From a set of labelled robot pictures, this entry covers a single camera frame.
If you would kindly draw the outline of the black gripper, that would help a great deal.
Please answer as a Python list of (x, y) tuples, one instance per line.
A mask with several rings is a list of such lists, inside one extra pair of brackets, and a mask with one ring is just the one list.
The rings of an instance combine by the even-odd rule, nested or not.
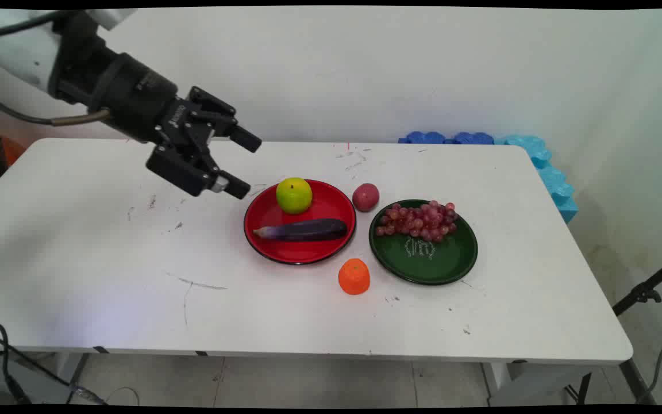
[(239, 126), (236, 108), (200, 87), (185, 97), (178, 87), (126, 53), (90, 55), (90, 108), (107, 109), (105, 124), (155, 146), (147, 169), (190, 196), (226, 192), (243, 199), (251, 186), (218, 166), (208, 149), (214, 136), (251, 153), (262, 140)]

